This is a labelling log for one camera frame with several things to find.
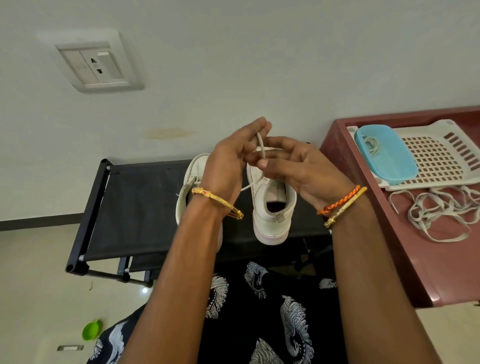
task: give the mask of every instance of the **wall stain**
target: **wall stain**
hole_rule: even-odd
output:
[[[145,139],[173,139],[183,138],[188,135],[197,134],[193,130],[185,130],[183,128],[151,128],[142,132],[142,137]]]

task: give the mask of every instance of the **person's right hand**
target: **person's right hand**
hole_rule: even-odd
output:
[[[246,161],[261,169],[265,177],[291,185],[300,196],[317,210],[331,205],[351,192],[355,185],[314,145],[285,136],[264,139],[272,150],[245,156]]]

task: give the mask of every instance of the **bracelet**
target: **bracelet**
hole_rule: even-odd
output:
[[[235,208],[233,205],[229,204],[227,201],[225,201],[223,198],[218,197],[217,195],[214,195],[212,191],[207,191],[204,190],[202,187],[194,187],[192,188],[192,193],[193,194],[202,194],[205,197],[209,197],[214,199],[215,201],[221,203],[223,206],[228,207],[231,211],[228,213],[228,216],[231,216],[233,218],[236,218],[237,220],[243,219],[243,212]]]
[[[331,210],[333,210],[335,207],[340,206],[341,204],[344,204],[347,202],[349,199],[351,199],[360,189],[360,186],[357,185],[352,192],[350,192],[348,195],[346,195],[344,198],[342,198],[340,201],[335,202],[333,205],[325,207],[322,211],[317,211],[317,215],[321,214],[328,214]]]
[[[327,220],[327,222],[324,224],[326,228],[330,228],[334,223],[335,223],[335,220],[345,212],[345,210],[347,208],[350,207],[351,204],[353,204],[357,198],[359,198],[365,191],[367,190],[367,187],[362,187],[351,199],[349,199],[347,201],[346,204],[344,204],[340,209],[339,211],[334,215],[332,216],[331,218],[329,218]]]

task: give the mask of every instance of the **tiled floor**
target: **tiled floor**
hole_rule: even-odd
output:
[[[83,326],[101,318],[110,326],[144,304],[142,287],[65,273],[78,225],[0,232],[0,352],[5,363],[83,364],[81,352],[57,352],[81,344]],[[117,259],[93,262],[115,272]],[[141,279],[142,273],[133,274]],[[473,303],[419,310],[445,364],[480,362],[480,307]]]

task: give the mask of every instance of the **blue lid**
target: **blue lid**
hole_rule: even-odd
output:
[[[365,138],[374,138],[373,144]],[[355,143],[370,170],[389,185],[415,178],[419,172],[412,153],[398,134],[386,125],[364,125],[355,132]],[[371,154],[372,147],[377,147]]]

